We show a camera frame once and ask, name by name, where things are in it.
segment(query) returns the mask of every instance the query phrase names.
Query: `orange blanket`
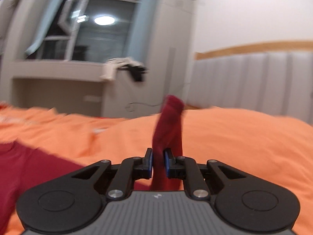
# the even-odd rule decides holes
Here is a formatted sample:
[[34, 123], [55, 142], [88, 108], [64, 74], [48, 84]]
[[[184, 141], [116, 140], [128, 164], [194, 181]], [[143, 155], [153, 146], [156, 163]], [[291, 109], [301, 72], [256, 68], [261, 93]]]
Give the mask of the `orange blanket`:
[[[151, 147], [158, 115], [132, 120], [62, 115], [44, 109], [0, 110], [0, 139], [88, 165], [100, 159], [120, 163]], [[99, 132], [95, 129], [106, 128]], [[187, 110], [183, 151], [198, 163], [217, 159], [284, 186], [301, 203], [294, 231], [313, 234], [313, 128], [299, 120], [237, 109]], [[23, 231], [13, 214], [6, 235]]]

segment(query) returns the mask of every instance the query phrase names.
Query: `wall socket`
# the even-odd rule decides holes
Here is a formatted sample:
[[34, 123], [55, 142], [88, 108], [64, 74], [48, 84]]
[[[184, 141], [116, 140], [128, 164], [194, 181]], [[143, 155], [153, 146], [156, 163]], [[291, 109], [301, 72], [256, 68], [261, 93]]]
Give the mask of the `wall socket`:
[[84, 96], [84, 101], [99, 103], [102, 101], [102, 96]]

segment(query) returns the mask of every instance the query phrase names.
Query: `maroon cloth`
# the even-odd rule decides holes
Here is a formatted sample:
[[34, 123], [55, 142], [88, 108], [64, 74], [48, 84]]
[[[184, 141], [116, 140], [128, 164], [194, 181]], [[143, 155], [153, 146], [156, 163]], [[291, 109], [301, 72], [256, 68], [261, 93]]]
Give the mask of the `maroon cloth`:
[[178, 191], [181, 180], [168, 179], [165, 174], [163, 151], [171, 148], [174, 156], [183, 155], [181, 114], [184, 103], [175, 96], [167, 96], [152, 140], [153, 178], [150, 190]]
[[[0, 235], [4, 234], [15, 203], [23, 192], [81, 168], [81, 165], [18, 142], [0, 144]], [[135, 190], [148, 189], [135, 183]]]

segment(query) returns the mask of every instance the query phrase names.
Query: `gray upholstered headboard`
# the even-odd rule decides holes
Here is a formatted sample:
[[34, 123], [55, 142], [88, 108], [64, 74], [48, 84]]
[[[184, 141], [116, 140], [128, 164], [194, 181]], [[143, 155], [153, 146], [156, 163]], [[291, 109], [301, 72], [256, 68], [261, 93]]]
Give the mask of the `gray upholstered headboard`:
[[196, 60], [187, 104], [244, 108], [313, 123], [313, 51], [263, 51]]

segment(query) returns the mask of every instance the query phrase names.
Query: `silver screw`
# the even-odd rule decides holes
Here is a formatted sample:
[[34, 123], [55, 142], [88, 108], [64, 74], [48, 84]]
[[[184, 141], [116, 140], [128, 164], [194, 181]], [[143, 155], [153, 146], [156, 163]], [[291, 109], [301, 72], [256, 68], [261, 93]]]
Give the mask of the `silver screw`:
[[202, 189], [199, 189], [199, 190], [195, 190], [193, 192], [194, 196], [196, 196], [197, 198], [205, 198], [209, 195], [209, 193], [206, 191], [206, 190], [202, 190]]
[[108, 196], [110, 196], [111, 198], [115, 198], [115, 199], [120, 198], [123, 196], [123, 192], [121, 190], [114, 189], [108, 192]]

